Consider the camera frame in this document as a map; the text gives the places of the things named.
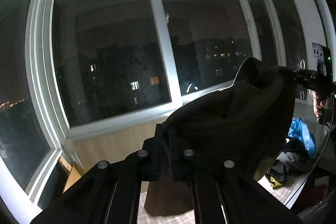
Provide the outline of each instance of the human hand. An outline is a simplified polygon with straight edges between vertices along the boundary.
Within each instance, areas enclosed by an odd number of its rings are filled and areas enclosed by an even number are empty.
[[[320,117],[322,115],[322,108],[326,106],[327,101],[321,101],[321,94],[315,91],[309,90],[309,94],[313,98],[314,113],[316,117]]]

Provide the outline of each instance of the pile of clothes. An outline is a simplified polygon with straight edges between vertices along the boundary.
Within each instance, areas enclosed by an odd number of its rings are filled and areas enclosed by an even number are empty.
[[[286,143],[268,170],[266,178],[273,189],[278,189],[293,177],[310,172],[316,155],[315,138],[302,118],[294,118]]]

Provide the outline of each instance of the blue plastic bag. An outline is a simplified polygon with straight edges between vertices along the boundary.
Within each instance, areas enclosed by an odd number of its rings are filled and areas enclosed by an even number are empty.
[[[302,118],[295,118],[292,120],[288,136],[298,139],[304,145],[309,156],[311,158],[315,157],[315,138],[312,134],[310,134],[307,124],[304,123]]]

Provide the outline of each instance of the glass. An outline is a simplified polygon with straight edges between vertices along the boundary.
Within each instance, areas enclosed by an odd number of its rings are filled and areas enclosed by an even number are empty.
[[[252,55],[239,0],[162,0],[181,94],[235,78]]]
[[[55,0],[52,44],[71,127],[171,101],[149,0]]]
[[[270,67],[278,65],[272,24],[264,0],[248,0],[257,27],[261,58]]]
[[[62,193],[67,182],[68,176],[63,170],[60,163],[56,163],[53,171],[48,178],[46,185],[43,188],[40,199],[37,203],[42,210],[46,209],[54,202]]]
[[[30,0],[0,0],[0,156],[25,189],[49,152],[29,95],[25,34]]]
[[[307,69],[305,37],[294,0],[273,0],[273,3],[280,21],[287,67],[292,70]],[[307,89],[298,85],[295,97],[306,100]]]

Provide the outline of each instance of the metal bolt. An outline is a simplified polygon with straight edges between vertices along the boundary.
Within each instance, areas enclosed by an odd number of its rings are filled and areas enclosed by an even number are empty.
[[[146,157],[148,155],[148,152],[146,150],[139,150],[138,156],[139,157]]]
[[[232,160],[226,160],[224,161],[224,166],[226,168],[232,168],[233,166],[235,166],[235,163]]]
[[[187,157],[191,157],[194,155],[194,151],[192,151],[191,149],[186,149],[184,150],[183,154]]]
[[[106,160],[102,160],[98,162],[98,168],[99,169],[105,169],[107,166],[109,166],[109,163]]]

